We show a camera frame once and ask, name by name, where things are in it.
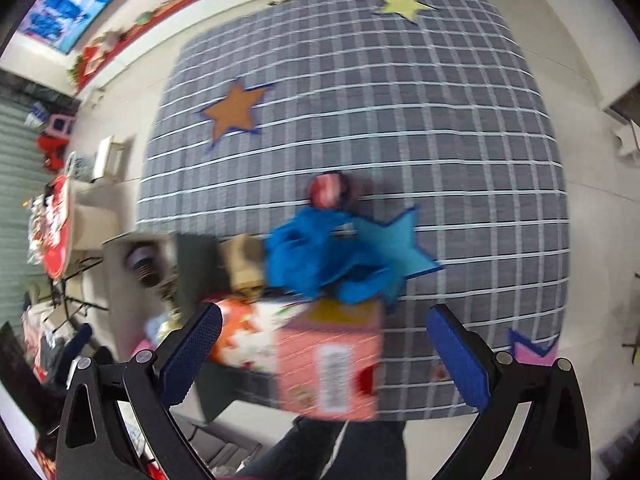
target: cardboard box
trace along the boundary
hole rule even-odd
[[[284,410],[337,420],[377,416],[382,309],[377,300],[349,306],[323,298],[276,331]]]

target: tiled floor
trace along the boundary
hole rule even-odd
[[[639,377],[630,364],[630,353],[620,348],[640,324],[640,280],[634,280],[634,272],[640,271],[640,169],[616,158],[616,139],[609,131],[614,123],[596,107],[580,53],[546,3],[491,1],[503,13],[525,53],[560,146],[572,247],[568,311],[560,346],[561,354],[574,362],[591,444],[597,449],[640,416],[640,388],[633,388]],[[81,112],[73,148],[94,152],[98,142],[110,134],[132,144],[124,181],[82,192],[83,202],[116,210],[123,230],[133,229],[146,138],[180,46],[221,20],[258,7],[249,4],[234,9],[171,38],[108,85],[98,107]],[[232,406],[222,417],[267,443],[284,433],[291,418],[269,408],[252,409]],[[518,411],[513,434],[519,431],[525,414],[526,410]],[[409,423],[405,440],[410,478],[430,478],[473,418]],[[514,438],[508,437],[487,478],[499,473],[513,445]]]

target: dark pants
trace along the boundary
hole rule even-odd
[[[299,416],[265,455],[240,470],[240,478],[318,480],[331,458],[341,422]],[[350,422],[326,480],[406,480],[404,422]]]

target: label sticker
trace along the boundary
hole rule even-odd
[[[351,349],[344,344],[325,344],[316,349],[321,413],[346,413],[349,410]]]

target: blue crumpled fabric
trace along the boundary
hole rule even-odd
[[[351,216],[307,207],[265,241],[267,282],[315,299],[324,286],[347,304],[381,292],[393,277],[391,262],[357,238],[336,237]]]

